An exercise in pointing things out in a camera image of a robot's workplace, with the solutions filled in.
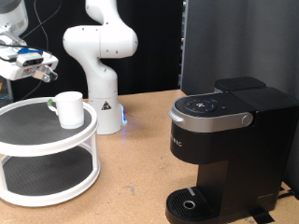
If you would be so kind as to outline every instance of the robotic arm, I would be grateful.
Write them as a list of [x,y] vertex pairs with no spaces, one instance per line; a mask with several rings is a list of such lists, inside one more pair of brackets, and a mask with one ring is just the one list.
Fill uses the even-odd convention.
[[132,56],[138,46],[135,32],[120,18],[116,0],[86,0],[87,14],[102,26],[77,26],[64,34],[64,49],[83,67],[89,104],[98,115],[98,134],[119,131],[126,123],[118,101],[116,72],[100,58]]
[[57,79],[58,59],[44,50],[26,48],[19,38],[28,27],[24,0],[0,2],[0,76],[17,80],[35,77],[45,82]]

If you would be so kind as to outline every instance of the white mug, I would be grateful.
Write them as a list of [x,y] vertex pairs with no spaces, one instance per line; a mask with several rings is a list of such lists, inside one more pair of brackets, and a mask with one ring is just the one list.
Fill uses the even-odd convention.
[[64,129],[76,129],[84,124],[84,110],[82,93],[78,91],[65,91],[49,99],[48,108],[56,112],[60,125]]

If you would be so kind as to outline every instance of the wooden table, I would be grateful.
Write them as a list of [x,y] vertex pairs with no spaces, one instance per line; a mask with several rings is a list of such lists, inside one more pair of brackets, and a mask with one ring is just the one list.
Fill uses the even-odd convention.
[[[120,96],[128,124],[118,133],[97,136],[102,170],[93,186],[71,201],[48,207],[2,201],[0,223],[168,224],[166,198],[195,186],[197,177],[198,166],[180,161],[169,149],[167,112],[183,95],[177,90]],[[299,202],[280,199],[270,214],[276,223],[297,224]],[[249,217],[235,223],[255,222]]]

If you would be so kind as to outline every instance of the black coffee maker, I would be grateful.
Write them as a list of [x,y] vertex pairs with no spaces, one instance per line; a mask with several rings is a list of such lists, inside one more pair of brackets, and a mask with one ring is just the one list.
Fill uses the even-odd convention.
[[216,82],[216,91],[177,99],[172,153],[199,164],[195,187],[171,193],[172,224],[219,224],[253,216],[269,223],[297,126],[299,102],[251,78]]

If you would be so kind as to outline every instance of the mug handle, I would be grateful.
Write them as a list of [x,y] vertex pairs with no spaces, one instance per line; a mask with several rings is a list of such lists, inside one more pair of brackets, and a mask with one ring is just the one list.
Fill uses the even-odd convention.
[[55,100],[53,100],[53,99],[49,99],[49,100],[47,101],[48,108],[49,108],[49,110],[55,112],[56,115],[58,116],[58,111],[57,111],[57,109],[52,105],[53,102],[55,102]]

